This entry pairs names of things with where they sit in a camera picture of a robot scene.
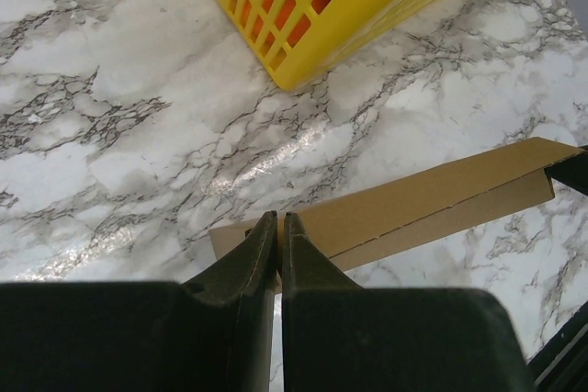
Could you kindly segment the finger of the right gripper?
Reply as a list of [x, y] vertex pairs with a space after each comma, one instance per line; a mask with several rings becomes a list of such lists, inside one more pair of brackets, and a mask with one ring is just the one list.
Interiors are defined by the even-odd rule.
[[588, 196], [588, 152], [587, 146], [581, 152], [561, 162], [550, 165], [546, 176], [569, 188]]

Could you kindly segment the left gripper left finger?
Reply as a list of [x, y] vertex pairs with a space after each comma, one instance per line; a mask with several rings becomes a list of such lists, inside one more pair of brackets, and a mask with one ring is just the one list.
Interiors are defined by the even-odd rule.
[[4, 391], [265, 391], [277, 214], [185, 283], [1, 286]]

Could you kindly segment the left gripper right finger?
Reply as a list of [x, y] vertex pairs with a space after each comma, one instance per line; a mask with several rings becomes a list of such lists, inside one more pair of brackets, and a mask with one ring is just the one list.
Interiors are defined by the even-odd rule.
[[531, 391], [511, 320], [475, 288], [364, 288], [284, 221], [287, 391]]

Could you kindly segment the brown cardboard box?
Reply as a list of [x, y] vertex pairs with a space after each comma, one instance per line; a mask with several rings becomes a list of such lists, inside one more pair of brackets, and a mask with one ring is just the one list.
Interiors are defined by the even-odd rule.
[[581, 152], [532, 138], [291, 212], [210, 232], [217, 260], [198, 278], [221, 296], [261, 281], [295, 291], [350, 291], [347, 272], [549, 201], [546, 169]]

